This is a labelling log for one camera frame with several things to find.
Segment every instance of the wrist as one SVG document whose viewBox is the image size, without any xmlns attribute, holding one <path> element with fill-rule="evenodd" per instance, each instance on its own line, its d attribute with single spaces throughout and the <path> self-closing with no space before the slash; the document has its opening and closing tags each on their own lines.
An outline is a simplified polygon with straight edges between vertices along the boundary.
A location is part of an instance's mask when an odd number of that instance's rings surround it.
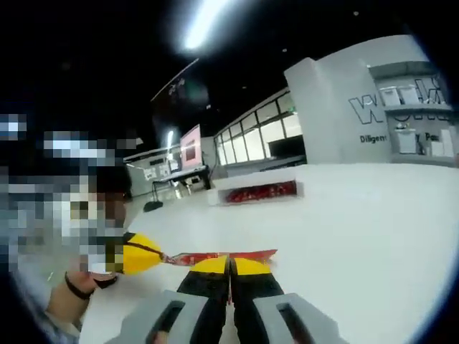
<svg viewBox="0 0 459 344">
<path fill-rule="evenodd" d="M 88 272 L 67 272 L 69 282 L 79 291 L 90 294 L 96 286 Z"/>
</svg>

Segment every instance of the ceiling light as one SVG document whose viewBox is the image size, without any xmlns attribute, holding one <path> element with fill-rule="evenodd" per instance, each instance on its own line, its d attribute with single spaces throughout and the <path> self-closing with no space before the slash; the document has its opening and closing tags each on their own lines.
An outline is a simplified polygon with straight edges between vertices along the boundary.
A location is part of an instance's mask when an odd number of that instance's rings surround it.
<svg viewBox="0 0 459 344">
<path fill-rule="evenodd" d="M 172 146 L 173 136 L 174 136 L 174 132 L 172 130 L 169 131 L 169 133 L 167 134 L 167 149 L 170 149 L 170 147 Z"/>
<path fill-rule="evenodd" d="M 229 0 L 202 1 L 201 8 L 186 38 L 185 46 L 187 49 L 196 49 L 204 42 L 215 19 Z"/>
</svg>

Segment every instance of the white wall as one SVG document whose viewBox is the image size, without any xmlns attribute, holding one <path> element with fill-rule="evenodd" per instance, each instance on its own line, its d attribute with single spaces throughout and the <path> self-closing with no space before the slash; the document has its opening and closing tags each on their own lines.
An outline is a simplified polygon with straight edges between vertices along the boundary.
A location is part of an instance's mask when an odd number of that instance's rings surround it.
<svg viewBox="0 0 459 344">
<path fill-rule="evenodd" d="M 218 161 L 214 138 L 201 138 L 201 151 L 204 163 L 213 168 Z"/>
<path fill-rule="evenodd" d="M 382 37 L 285 71 L 308 163 L 390 162 L 387 120 L 369 67 L 428 61 L 411 36 Z M 362 142 L 361 136 L 385 138 Z"/>
</svg>

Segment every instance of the white table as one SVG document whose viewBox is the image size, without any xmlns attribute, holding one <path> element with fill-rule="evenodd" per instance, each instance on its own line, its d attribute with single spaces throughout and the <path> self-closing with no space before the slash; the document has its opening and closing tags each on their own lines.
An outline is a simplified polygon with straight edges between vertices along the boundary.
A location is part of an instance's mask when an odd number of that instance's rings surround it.
<svg viewBox="0 0 459 344">
<path fill-rule="evenodd" d="M 163 178 L 160 178 L 158 181 L 161 183 L 165 183 L 167 181 L 175 181 L 178 178 L 188 178 L 190 176 L 194 176 L 197 173 L 204 172 L 205 170 L 208 170 L 209 167 L 206 165 L 203 166 L 197 166 L 195 168 L 189 168 L 185 169 L 182 171 L 177 171 L 169 174 L 168 176 L 165 176 Z"/>
<path fill-rule="evenodd" d="M 406 343 L 440 306 L 459 242 L 459 170 L 361 164 L 297 166 L 306 196 L 286 202 L 209 207 L 206 193 L 139 214 L 131 231 L 168 254 L 279 249 L 273 274 L 339 324 L 350 343 Z M 124 276 L 92 297 L 80 342 L 116 336 L 143 297 L 175 290 L 187 268 L 161 265 Z"/>
</svg>

